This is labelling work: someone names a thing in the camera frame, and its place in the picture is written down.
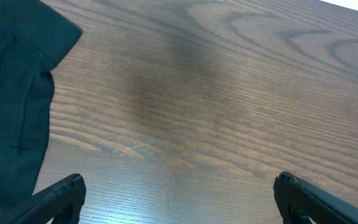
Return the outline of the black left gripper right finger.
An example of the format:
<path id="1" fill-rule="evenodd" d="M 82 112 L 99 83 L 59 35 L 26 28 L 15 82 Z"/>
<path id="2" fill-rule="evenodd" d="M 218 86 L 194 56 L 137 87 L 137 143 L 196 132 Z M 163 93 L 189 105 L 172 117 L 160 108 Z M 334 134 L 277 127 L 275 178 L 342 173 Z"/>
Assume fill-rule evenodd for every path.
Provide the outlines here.
<path id="1" fill-rule="evenodd" d="M 273 184 L 283 224 L 358 224 L 358 208 L 289 173 Z"/>

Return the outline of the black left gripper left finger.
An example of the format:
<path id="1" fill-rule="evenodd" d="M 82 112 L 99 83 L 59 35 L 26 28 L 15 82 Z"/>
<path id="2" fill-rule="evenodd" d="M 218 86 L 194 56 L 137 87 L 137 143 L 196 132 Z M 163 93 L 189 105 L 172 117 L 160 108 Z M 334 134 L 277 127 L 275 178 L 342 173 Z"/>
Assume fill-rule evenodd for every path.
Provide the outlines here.
<path id="1" fill-rule="evenodd" d="M 78 224 L 86 186 L 80 174 L 71 174 L 41 190 L 9 212 L 13 224 Z"/>

